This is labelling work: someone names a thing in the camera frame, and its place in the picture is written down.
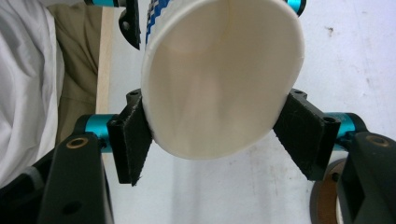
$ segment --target white surface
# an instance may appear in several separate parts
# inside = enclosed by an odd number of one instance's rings
[[[142,70],[156,143],[185,159],[251,147],[274,127],[303,60],[301,25],[282,1],[170,2]]]
[[[55,146],[64,59],[37,1],[0,4],[0,187]]]
[[[143,34],[148,4],[139,4]],[[393,0],[308,1],[301,17],[305,61],[295,84],[321,110],[355,112],[372,132],[393,139],[395,11]],[[120,113],[125,94],[140,86],[142,55],[123,40],[118,25],[114,34],[110,112]],[[182,160],[154,144],[134,188],[117,184],[112,162],[106,155],[118,224],[310,223],[312,183],[272,133],[248,150],[213,161]]]

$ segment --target white fabric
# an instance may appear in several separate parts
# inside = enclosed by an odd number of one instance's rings
[[[39,2],[0,2],[0,187],[54,148],[64,60]]]

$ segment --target blue pattern on cup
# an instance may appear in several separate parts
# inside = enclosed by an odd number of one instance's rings
[[[155,24],[155,19],[161,16],[161,11],[163,8],[168,6],[171,0],[151,0],[148,6],[148,26],[146,31],[146,44],[149,40],[149,35],[151,34],[151,27]]]

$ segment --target brown circular part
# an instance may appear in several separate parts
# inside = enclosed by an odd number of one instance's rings
[[[389,142],[387,139],[384,139],[382,137],[378,137],[375,135],[368,135],[366,137],[367,141],[373,143],[374,145],[377,145],[379,147],[389,147]]]
[[[70,140],[66,146],[70,149],[77,149],[77,148],[87,145],[87,143],[88,143],[88,138],[85,138],[85,137],[75,138],[75,139]]]
[[[310,213],[313,224],[337,224],[337,180],[346,159],[329,165],[323,181],[315,182],[311,193]]]

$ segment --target white paper cup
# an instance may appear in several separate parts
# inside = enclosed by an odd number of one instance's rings
[[[142,95],[160,147],[213,159],[267,135],[304,60],[295,12],[282,0],[156,2]]]

